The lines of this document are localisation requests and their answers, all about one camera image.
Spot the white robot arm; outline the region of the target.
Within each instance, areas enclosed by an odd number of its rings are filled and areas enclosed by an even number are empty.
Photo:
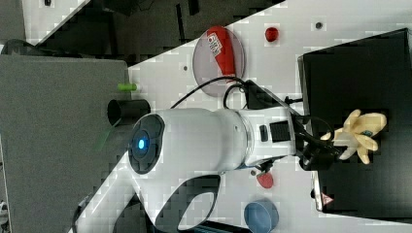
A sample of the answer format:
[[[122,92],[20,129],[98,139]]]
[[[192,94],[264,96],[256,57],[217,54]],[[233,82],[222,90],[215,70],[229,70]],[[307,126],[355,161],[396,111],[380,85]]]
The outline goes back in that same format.
[[[68,233],[113,233],[133,197],[155,228],[180,233],[210,216],[224,173],[266,170],[285,156],[298,157],[305,171],[325,170],[339,151],[331,139],[306,131],[309,119],[289,107],[167,109],[142,116],[126,152]]]

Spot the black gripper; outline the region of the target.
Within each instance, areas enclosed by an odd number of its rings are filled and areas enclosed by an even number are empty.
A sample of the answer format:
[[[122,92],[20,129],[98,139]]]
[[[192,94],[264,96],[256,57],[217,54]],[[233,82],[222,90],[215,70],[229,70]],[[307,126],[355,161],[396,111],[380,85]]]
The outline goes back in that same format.
[[[326,140],[309,134],[304,126],[310,121],[320,121],[327,127],[330,136]],[[304,171],[324,171],[335,161],[341,150],[332,142],[334,130],[323,119],[316,116],[293,116],[292,125],[295,136],[296,156]]]

